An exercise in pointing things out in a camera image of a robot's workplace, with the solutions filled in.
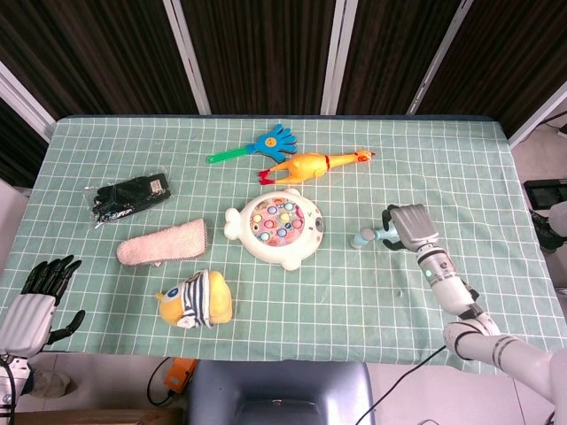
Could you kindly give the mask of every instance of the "black glove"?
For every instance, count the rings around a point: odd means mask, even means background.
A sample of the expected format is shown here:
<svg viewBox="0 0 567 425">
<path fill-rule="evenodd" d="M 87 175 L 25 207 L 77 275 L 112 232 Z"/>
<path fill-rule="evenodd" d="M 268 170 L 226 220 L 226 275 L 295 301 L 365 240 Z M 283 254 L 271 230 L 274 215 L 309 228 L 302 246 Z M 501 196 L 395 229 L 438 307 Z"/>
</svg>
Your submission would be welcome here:
<svg viewBox="0 0 567 425">
<path fill-rule="evenodd" d="M 136 177 L 127 182 L 104 186 L 97 191 L 92 212 L 98 223 L 139 213 L 171 197 L 163 173 Z"/>
</svg>

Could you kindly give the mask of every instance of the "plastic bag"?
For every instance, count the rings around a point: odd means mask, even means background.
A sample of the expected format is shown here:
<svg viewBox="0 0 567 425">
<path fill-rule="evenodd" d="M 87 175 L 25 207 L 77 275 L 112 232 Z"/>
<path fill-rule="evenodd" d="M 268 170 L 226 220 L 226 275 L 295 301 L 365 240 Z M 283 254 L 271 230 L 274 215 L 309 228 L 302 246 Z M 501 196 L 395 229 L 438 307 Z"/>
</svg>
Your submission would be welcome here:
<svg viewBox="0 0 567 425">
<path fill-rule="evenodd" d="M 102 224 L 139 213 L 171 197 L 166 173 L 159 171 L 114 184 L 83 190 L 91 217 Z"/>
</svg>

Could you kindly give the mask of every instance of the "yellow plush toy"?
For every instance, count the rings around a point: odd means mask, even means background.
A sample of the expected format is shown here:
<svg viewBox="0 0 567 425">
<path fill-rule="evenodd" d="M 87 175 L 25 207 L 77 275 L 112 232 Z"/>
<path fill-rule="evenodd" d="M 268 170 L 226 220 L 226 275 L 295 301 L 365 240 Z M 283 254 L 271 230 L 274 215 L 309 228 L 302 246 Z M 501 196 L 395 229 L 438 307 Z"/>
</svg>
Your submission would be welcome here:
<svg viewBox="0 0 567 425">
<path fill-rule="evenodd" d="M 181 328 L 196 328 L 232 319 L 229 285 L 219 272 L 201 270 L 165 294 L 157 294 L 159 314 L 164 321 Z"/>
</svg>

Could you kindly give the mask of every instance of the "curtain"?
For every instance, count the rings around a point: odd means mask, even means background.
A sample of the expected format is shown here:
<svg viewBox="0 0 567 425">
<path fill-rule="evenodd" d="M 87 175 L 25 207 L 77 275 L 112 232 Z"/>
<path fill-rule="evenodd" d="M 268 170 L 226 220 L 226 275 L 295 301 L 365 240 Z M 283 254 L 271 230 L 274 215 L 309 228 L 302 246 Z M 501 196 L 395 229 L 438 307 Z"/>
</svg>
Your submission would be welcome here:
<svg viewBox="0 0 567 425">
<path fill-rule="evenodd" d="M 0 99 L 0 179 L 33 187 L 46 150 L 47 143 Z"/>
<path fill-rule="evenodd" d="M 334 0 L 183 0 L 213 113 L 319 114 Z"/>
<path fill-rule="evenodd" d="M 360 0 L 337 114 L 405 114 L 458 0 Z"/>
<path fill-rule="evenodd" d="M 512 135 L 567 81 L 567 5 L 475 0 L 418 113 L 479 114 Z"/>
<path fill-rule="evenodd" d="M 161 0 L 3 0 L 0 61 L 56 119 L 198 113 Z"/>
</svg>

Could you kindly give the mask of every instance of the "pink cloth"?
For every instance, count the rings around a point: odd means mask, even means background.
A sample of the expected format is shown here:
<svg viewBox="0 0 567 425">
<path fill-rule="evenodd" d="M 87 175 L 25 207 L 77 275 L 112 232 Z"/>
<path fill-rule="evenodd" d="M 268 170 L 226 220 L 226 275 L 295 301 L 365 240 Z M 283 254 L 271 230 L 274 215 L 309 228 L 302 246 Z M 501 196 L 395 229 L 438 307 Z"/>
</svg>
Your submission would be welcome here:
<svg viewBox="0 0 567 425">
<path fill-rule="evenodd" d="M 125 266 L 159 266 L 164 261 L 194 259 L 205 250 L 206 224 L 200 219 L 128 239 L 118 245 L 116 257 Z"/>
</svg>

